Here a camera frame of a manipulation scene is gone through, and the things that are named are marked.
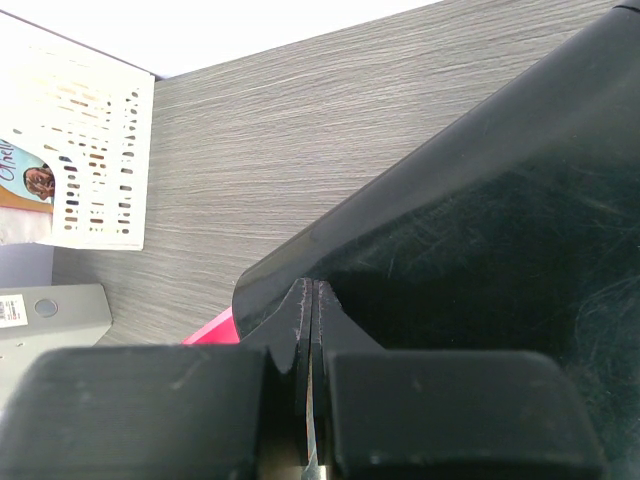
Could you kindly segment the black drawer organizer box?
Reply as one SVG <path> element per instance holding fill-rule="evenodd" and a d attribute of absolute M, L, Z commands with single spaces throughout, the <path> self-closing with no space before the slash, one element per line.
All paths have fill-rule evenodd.
<path fill-rule="evenodd" d="M 247 336 L 300 278 L 387 347 L 523 349 L 639 475 L 639 5 L 621 1 L 247 269 Z"/>

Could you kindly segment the pink top drawer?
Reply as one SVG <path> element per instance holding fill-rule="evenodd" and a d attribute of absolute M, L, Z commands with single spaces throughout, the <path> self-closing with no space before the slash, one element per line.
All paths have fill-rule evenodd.
<path fill-rule="evenodd" d="M 238 344 L 239 342 L 240 338 L 235 325 L 233 311 L 229 307 L 184 339 L 182 344 Z"/>

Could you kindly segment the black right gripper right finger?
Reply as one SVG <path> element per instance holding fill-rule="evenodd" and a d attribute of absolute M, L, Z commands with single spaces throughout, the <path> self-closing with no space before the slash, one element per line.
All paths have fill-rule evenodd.
<path fill-rule="evenodd" d="M 329 284 L 312 307 L 315 452 L 332 479 L 599 479 L 582 400 L 528 351 L 388 350 Z"/>

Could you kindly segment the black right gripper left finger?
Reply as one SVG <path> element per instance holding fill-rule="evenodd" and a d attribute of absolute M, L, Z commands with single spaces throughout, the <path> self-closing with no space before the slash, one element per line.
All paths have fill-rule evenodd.
<path fill-rule="evenodd" d="M 253 479 L 262 415 L 293 425 L 312 282 L 235 345 L 58 349 L 1 422 L 5 479 Z"/>

